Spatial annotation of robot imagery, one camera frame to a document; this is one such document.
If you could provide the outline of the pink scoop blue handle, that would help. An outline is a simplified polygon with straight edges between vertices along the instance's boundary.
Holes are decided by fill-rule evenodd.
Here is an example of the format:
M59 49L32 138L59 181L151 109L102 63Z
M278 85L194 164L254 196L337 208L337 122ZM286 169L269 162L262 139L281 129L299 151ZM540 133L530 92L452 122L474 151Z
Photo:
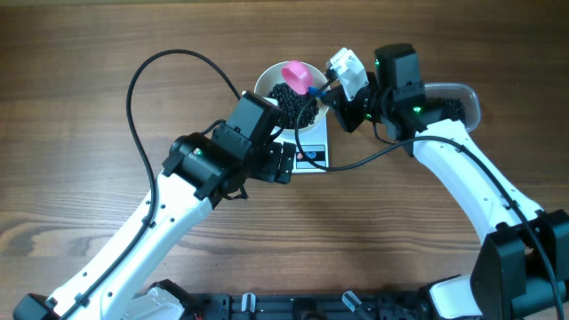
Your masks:
M310 95L323 98L326 91L317 95L319 88L327 78L317 68L301 61L291 60L281 68L281 76L285 83L299 95Z

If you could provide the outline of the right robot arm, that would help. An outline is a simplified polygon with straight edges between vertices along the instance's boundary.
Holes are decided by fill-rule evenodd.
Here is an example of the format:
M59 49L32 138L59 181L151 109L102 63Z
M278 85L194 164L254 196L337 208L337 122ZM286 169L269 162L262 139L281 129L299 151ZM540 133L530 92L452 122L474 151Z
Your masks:
M475 91L423 82L410 44L375 51L367 71L338 50L326 75L338 82L324 97L341 127L382 124L392 148L403 148L446 187L481 242L472 272L430 284L435 319L521 319L568 301L568 215L546 212L519 191L471 138L481 119Z

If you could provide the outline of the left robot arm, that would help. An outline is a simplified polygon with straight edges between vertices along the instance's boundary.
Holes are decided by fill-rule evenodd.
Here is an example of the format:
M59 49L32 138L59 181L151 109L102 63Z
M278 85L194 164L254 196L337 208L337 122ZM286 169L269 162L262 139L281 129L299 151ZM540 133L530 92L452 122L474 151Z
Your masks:
M132 216L97 255L50 296L27 294L16 319L118 319L165 255L216 206L256 179L289 183L296 147L271 136L283 111L245 92L206 137L180 136Z

